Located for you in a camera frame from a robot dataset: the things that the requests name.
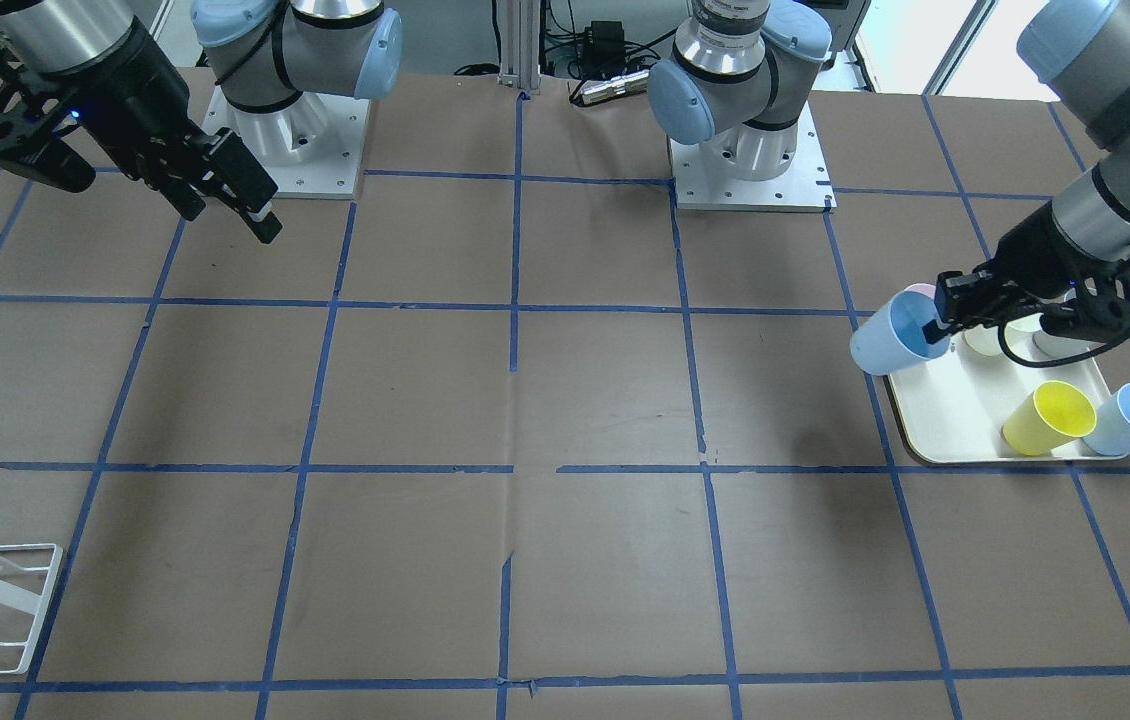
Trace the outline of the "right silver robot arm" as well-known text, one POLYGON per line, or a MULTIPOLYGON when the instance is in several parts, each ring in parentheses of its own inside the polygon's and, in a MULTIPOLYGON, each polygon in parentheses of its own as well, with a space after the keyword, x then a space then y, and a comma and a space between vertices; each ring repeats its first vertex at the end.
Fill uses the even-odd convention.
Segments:
POLYGON ((182 219, 216 199, 272 242, 271 168, 318 142, 319 96, 392 92, 400 14, 382 1, 195 1, 191 20, 236 125, 207 132, 190 118, 185 79, 122 1, 0 1, 0 168, 88 190, 93 165, 66 142, 85 129, 182 219))

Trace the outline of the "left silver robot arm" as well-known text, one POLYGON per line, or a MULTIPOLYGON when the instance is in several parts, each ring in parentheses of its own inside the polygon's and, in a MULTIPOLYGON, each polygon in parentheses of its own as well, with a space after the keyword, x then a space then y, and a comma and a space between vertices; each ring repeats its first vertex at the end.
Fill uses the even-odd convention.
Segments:
MULTIPOLYGON (((671 141, 716 144, 734 176, 775 177, 831 44, 811 6, 697 1, 649 73, 649 105, 671 141)), ((1118 345, 1130 337, 1130 1, 1050 1, 1017 51, 1105 155, 986 263, 940 274, 923 337, 1040 314, 1048 333, 1118 345)))

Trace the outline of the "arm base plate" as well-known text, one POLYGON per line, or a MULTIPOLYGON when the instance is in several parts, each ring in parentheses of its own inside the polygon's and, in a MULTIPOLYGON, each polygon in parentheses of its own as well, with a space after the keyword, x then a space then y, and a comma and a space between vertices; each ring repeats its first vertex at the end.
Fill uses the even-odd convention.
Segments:
POLYGON ((217 88, 203 128, 240 136, 277 183, 277 199, 353 200, 372 109, 372 99, 304 94, 289 109, 254 114, 232 106, 217 88))
POLYGON ((824 212, 838 206, 808 104, 780 131, 739 125, 703 144, 669 140, 667 151, 681 209, 824 212))

